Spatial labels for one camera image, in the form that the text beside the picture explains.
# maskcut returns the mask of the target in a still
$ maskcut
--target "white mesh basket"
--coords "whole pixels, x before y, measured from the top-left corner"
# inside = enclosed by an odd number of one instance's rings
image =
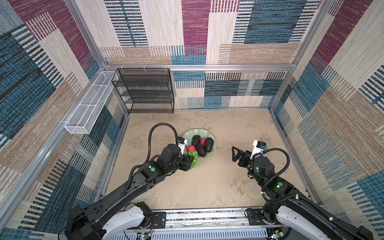
[[[113,89],[112,79],[114,78],[117,81],[114,71],[103,71],[98,76],[65,124],[65,129],[70,134],[89,134],[91,132]]]

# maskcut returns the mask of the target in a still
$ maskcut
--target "fruit bowl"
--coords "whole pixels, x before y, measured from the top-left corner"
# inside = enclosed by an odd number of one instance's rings
[[[204,129],[193,129],[191,131],[188,131],[186,132],[184,135],[183,135],[183,138],[187,140],[187,147],[189,147],[191,145],[191,142],[192,142],[192,138],[193,136],[195,135],[200,135],[200,137],[203,139],[203,138],[207,138],[207,137],[210,137],[213,139],[214,141],[214,146],[212,147],[212,151],[210,152],[207,152],[207,154],[204,156],[204,157],[201,157],[201,156],[198,156],[198,158],[202,158],[202,159],[208,159],[209,156],[211,156],[211,153],[213,153],[214,151],[216,151],[216,139],[212,136],[212,134],[210,134],[207,130],[204,130]]]

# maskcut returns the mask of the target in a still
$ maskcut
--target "beige floor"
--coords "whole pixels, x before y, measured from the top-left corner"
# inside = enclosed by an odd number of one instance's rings
[[[247,177],[247,170],[232,162],[231,147],[252,151],[252,143],[256,139],[266,142],[269,148],[284,149],[266,109],[132,114],[107,193],[128,180],[134,165],[145,161],[149,131],[159,122],[173,125],[179,136],[191,129],[205,129],[216,138],[217,150],[209,159],[199,160],[198,166],[190,172],[176,171],[134,202],[145,201],[152,209],[261,206],[265,203],[260,187],[255,180]],[[151,156],[160,154],[168,143],[173,142],[174,135],[169,127],[157,127],[152,134]],[[267,156],[275,164],[276,172],[285,165],[283,153],[273,151]],[[281,176],[304,193],[292,164]]]

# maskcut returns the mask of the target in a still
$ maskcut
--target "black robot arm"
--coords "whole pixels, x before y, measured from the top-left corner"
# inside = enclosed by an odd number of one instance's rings
[[[308,225],[303,224],[303,222],[301,225],[296,225],[295,230],[299,232],[301,232],[300,228],[302,228],[302,233],[306,233],[308,228],[317,227],[320,230],[320,233],[322,232],[330,239],[334,240],[373,240],[373,235],[367,228],[364,226],[356,228],[352,224],[342,221],[321,208],[309,198],[305,197],[293,184],[279,176],[288,168],[290,162],[289,156],[284,150],[260,149],[258,153],[255,154],[255,149],[254,152],[244,152],[236,147],[232,147],[232,160],[234,162],[239,160],[238,165],[240,167],[245,167],[248,170],[248,176],[255,179],[256,183],[262,187],[261,194],[267,202],[264,205],[262,212],[263,221],[265,223],[273,224],[278,222],[279,219],[281,220],[279,209],[286,209],[281,208],[281,206],[285,206],[302,216],[305,219],[304,222],[310,222]],[[287,164],[277,174],[275,173],[275,166],[273,163],[264,156],[264,153],[273,150],[281,151],[287,157]]]
[[[187,171],[190,169],[193,157],[182,154],[182,151],[184,151],[184,139],[177,137],[177,133],[172,126],[170,127],[175,132],[177,145],[168,144],[163,149],[161,155],[156,155],[149,160],[151,134],[153,129],[160,125],[170,126],[169,124],[161,123],[151,129],[148,158],[143,164],[132,168],[128,181],[101,200],[88,205],[84,209],[77,205],[69,212],[65,227],[65,235],[68,240],[101,240],[107,232],[103,229],[107,222],[134,198],[153,188],[176,170]],[[145,203],[141,203],[140,211],[142,211],[143,220],[138,224],[147,226],[151,220],[152,211]]]

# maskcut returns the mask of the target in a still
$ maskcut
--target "striped fabric wall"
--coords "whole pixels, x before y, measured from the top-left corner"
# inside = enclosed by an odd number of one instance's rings
[[[176,109],[269,107],[286,72],[171,72]]]
[[[336,0],[274,114],[318,202],[384,239],[384,1]]]
[[[290,64],[320,2],[82,0],[78,5],[110,65]],[[282,79],[269,74],[174,72],[175,108],[268,107]]]
[[[0,200],[98,66],[64,0],[0,0]]]
[[[0,200],[98,69],[64,0],[0,0]],[[54,239],[68,210],[95,199],[120,132],[110,95],[94,131],[67,134],[0,234]]]
[[[0,239],[57,239],[68,212],[94,202],[123,120],[118,96],[111,93],[89,135],[67,133]]]

